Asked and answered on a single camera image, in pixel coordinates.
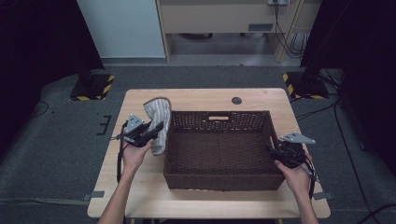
towel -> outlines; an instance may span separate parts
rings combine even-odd
[[[151,119],[148,131],[153,130],[163,121],[163,129],[158,133],[151,147],[151,153],[154,156],[162,155],[166,150],[168,130],[171,119],[171,102],[165,97],[156,97],[144,103],[146,114]]]

wicker basket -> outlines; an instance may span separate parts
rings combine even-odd
[[[269,111],[173,111],[163,169],[168,188],[277,190],[285,177],[265,149],[274,142]]]

hand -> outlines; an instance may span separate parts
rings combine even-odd
[[[122,140],[122,148],[125,148],[122,153],[122,159],[125,168],[132,168],[137,170],[145,158],[146,152],[151,149],[153,140],[150,139],[143,147],[134,147],[125,140]]]
[[[305,156],[312,161],[311,155],[305,152]],[[280,161],[275,161],[275,165],[285,175],[286,182],[294,195],[308,193],[310,177],[301,165],[294,169],[290,169]]]

